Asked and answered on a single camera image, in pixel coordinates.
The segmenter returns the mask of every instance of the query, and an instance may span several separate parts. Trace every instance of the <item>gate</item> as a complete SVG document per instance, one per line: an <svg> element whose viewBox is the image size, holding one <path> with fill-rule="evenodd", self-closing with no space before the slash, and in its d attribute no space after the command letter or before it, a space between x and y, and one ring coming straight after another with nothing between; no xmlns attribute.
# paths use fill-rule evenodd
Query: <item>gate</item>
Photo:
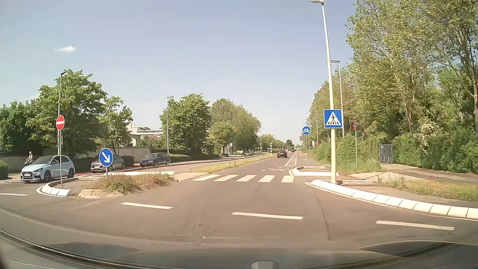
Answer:
<svg viewBox="0 0 478 269"><path fill-rule="evenodd" d="M393 162L393 144L380 144L379 161L383 163Z"/></svg>

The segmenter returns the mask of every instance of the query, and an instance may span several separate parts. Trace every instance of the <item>cloud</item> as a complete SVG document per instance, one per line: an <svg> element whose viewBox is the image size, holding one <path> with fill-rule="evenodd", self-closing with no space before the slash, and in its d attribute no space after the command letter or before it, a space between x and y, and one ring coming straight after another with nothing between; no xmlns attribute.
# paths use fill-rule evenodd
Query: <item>cloud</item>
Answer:
<svg viewBox="0 0 478 269"><path fill-rule="evenodd" d="M72 46L66 46L66 47L63 47L63 48L58 48L55 51L73 52L74 50L75 50L75 48L73 48Z"/></svg>

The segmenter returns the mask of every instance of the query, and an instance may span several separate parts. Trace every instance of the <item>road sign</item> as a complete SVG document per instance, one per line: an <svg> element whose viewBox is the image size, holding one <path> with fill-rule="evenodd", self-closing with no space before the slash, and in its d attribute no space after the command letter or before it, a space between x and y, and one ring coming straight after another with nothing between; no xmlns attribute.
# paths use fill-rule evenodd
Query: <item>road sign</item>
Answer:
<svg viewBox="0 0 478 269"><path fill-rule="evenodd" d="M324 109L324 128L342 128L342 110Z"/></svg>
<svg viewBox="0 0 478 269"><path fill-rule="evenodd" d="M111 163L113 162L113 153L111 152L111 149L106 147L99 152L99 162L104 167L108 167L111 165Z"/></svg>
<svg viewBox="0 0 478 269"><path fill-rule="evenodd" d="M310 127L309 126L302 127L302 134L303 135L310 135Z"/></svg>
<svg viewBox="0 0 478 269"><path fill-rule="evenodd" d="M64 126L65 126L65 118L62 115L59 115L58 118L56 119L56 128L61 131Z"/></svg>

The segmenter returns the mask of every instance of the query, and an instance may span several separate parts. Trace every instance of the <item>white car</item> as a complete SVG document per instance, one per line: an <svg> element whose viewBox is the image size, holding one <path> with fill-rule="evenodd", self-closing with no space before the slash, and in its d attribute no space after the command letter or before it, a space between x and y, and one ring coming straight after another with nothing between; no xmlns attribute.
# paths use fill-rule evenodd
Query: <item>white car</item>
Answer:
<svg viewBox="0 0 478 269"><path fill-rule="evenodd" d="M61 157L62 176L72 178L75 176L75 165L70 157L62 155ZM20 173L20 177L26 183L32 181L49 181L60 177L60 156L48 155L38 157L32 164L25 166Z"/></svg>

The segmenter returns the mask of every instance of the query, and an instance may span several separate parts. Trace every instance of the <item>parked car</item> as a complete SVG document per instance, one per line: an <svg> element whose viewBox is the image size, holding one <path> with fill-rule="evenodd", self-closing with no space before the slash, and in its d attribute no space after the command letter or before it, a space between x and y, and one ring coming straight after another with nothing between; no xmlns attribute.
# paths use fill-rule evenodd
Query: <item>parked car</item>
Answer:
<svg viewBox="0 0 478 269"><path fill-rule="evenodd" d="M277 152L277 157L278 157L278 158L280 158L280 157L285 157L285 158L287 158L287 151L285 151L285 150L279 150L279 151Z"/></svg>
<svg viewBox="0 0 478 269"><path fill-rule="evenodd" d="M61 156L61 175L75 176L75 165L70 157ZM20 179L26 183L32 181L50 181L60 177L60 156L47 155L38 157L32 164L22 168Z"/></svg>
<svg viewBox="0 0 478 269"><path fill-rule="evenodd" d="M167 153L151 153L140 161L141 167L169 164L171 156Z"/></svg>
<svg viewBox="0 0 478 269"><path fill-rule="evenodd" d="M91 163L91 171L93 173L106 172L106 167L104 167L99 160L96 160ZM113 154L113 162L108 167L108 171L123 170L124 169L124 160L118 154Z"/></svg>

